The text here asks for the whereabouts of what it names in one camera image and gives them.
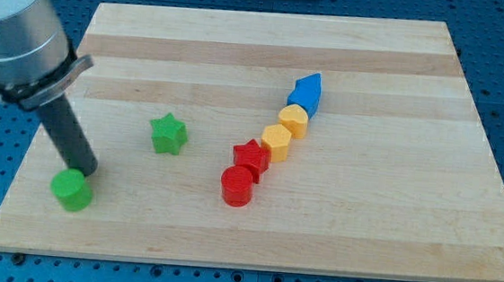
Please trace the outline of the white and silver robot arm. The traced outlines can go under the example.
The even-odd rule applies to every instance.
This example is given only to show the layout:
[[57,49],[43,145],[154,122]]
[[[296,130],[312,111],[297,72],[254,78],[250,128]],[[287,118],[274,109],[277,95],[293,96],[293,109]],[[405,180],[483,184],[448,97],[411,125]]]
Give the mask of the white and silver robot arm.
[[0,0],[1,101],[37,109],[92,66],[77,56],[51,0]]

